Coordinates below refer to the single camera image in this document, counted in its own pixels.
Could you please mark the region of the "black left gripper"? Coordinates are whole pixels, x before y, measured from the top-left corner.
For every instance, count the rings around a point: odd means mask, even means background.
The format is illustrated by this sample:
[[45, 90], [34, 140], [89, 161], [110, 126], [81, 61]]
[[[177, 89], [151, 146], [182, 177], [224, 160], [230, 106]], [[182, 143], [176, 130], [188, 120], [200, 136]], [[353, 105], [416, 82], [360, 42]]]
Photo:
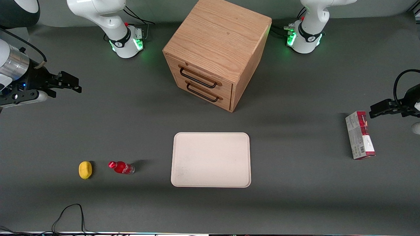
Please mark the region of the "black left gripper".
[[401, 114], [402, 117], [420, 116], [420, 84], [411, 87], [402, 99], [385, 99], [370, 106], [369, 117], [374, 119], [386, 114]]

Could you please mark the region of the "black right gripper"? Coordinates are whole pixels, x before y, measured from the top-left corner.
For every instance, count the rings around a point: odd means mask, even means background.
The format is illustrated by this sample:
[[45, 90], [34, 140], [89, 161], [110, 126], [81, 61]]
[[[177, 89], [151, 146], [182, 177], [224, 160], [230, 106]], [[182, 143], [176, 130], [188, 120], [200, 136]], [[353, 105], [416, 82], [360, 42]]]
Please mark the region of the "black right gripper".
[[56, 92], [52, 89], [68, 88], [77, 93], [82, 93], [77, 77], [65, 71], [54, 75], [48, 72], [45, 67], [35, 69], [34, 66], [37, 66], [37, 64], [30, 64], [27, 72], [18, 79], [17, 88], [19, 91], [35, 89], [46, 92], [52, 98], [56, 98]]

